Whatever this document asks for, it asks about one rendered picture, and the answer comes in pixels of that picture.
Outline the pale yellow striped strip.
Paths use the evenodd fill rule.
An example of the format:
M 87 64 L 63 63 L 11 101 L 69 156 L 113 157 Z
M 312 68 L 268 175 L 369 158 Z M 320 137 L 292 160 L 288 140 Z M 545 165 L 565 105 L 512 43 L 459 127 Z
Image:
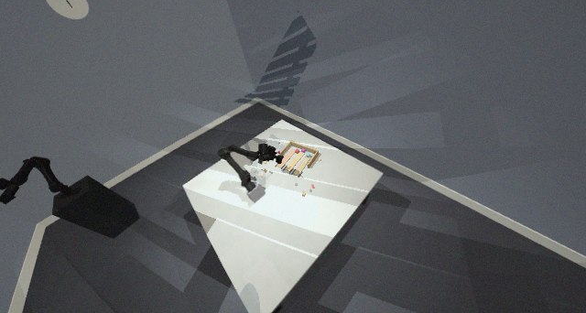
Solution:
M 301 173 L 301 171 L 303 170 L 303 168 L 306 165 L 307 164 L 301 162 L 293 174 L 296 175 L 296 176 L 299 176 L 299 174 Z

